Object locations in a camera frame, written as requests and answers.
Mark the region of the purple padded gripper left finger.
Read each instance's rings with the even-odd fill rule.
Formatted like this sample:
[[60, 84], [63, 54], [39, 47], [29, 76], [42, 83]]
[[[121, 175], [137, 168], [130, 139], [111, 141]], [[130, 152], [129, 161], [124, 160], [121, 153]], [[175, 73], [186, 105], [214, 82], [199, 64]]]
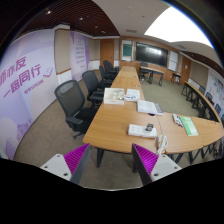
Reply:
[[71, 152], [56, 154], [41, 166], [48, 171], [72, 183], [79, 184], [91, 153], [89, 144], [85, 144]]

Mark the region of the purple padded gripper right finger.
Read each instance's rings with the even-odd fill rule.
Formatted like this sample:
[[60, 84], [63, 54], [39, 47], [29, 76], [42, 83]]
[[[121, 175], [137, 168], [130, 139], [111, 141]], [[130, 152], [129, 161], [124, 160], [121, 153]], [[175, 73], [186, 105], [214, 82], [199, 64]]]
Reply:
[[137, 144], [132, 144], [132, 156], [143, 185], [181, 170], [167, 155], [158, 155]]

